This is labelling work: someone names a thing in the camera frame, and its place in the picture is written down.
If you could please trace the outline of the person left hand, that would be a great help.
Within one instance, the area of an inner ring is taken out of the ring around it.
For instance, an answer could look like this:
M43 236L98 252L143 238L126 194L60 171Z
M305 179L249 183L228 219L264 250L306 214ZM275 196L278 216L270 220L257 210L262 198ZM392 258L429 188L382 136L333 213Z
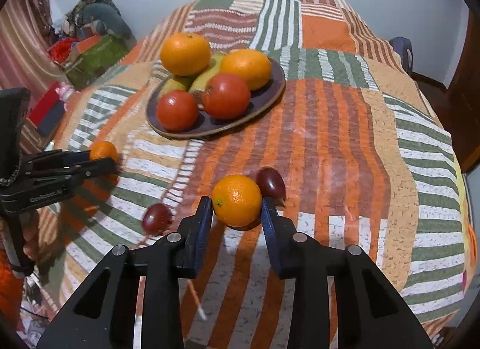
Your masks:
M39 253L39 213L37 210L30 211L29 219L22 222L22 231L25 240L24 254L32 261L38 258Z

